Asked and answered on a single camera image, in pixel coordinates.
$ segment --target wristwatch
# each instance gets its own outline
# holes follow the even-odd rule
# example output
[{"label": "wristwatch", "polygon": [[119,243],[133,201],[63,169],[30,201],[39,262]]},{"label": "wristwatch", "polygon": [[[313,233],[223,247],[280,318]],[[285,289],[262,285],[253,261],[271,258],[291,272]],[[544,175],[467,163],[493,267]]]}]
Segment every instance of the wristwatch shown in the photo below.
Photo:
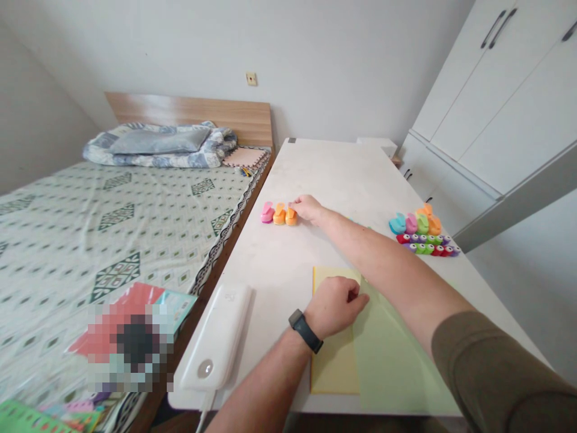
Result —
[{"label": "wristwatch", "polygon": [[294,313],[288,318],[290,327],[297,331],[305,343],[312,349],[316,354],[319,353],[320,348],[323,346],[323,342],[314,334],[313,330],[308,326],[305,316],[302,311],[296,309]]}]

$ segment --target light switch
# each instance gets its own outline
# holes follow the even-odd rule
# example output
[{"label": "light switch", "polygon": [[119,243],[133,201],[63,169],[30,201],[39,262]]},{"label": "light switch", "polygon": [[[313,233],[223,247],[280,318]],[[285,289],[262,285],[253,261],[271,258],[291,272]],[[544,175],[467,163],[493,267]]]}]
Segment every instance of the light switch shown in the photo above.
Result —
[{"label": "light switch", "polygon": [[246,83],[248,85],[257,85],[257,74],[255,72],[247,72]]}]

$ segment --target olive green sleeve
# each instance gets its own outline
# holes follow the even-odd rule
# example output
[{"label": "olive green sleeve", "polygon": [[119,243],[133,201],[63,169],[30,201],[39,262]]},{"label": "olive green sleeve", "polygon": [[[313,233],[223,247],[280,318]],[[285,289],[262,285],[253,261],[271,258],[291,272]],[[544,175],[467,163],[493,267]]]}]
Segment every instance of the olive green sleeve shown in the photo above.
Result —
[{"label": "olive green sleeve", "polygon": [[577,432],[577,389],[478,312],[446,319],[432,352],[475,432]]}]

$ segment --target hand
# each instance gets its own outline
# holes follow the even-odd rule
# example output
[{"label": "hand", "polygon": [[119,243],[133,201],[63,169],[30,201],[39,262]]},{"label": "hand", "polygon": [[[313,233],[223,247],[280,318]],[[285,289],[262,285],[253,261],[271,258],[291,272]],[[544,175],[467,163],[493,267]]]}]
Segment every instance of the hand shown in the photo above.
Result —
[{"label": "hand", "polygon": [[288,204],[301,218],[311,221],[315,226],[319,225],[323,212],[327,211],[312,195],[300,195]]},{"label": "hand", "polygon": [[305,320],[316,336],[324,340],[352,325],[368,301],[366,293],[359,295],[359,283],[355,280],[329,277],[319,285],[305,310]]}]

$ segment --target bed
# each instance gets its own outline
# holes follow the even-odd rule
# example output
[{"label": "bed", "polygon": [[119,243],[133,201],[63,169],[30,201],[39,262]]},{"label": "bed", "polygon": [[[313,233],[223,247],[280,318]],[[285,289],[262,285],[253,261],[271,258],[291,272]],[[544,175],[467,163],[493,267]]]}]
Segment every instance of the bed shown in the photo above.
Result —
[{"label": "bed", "polygon": [[268,149],[252,177],[81,162],[0,197],[0,400],[85,398],[87,363],[65,352],[91,304],[136,281],[198,296],[153,392],[127,393],[106,431],[146,431],[272,165],[267,103],[107,93],[119,123],[211,120]]}]

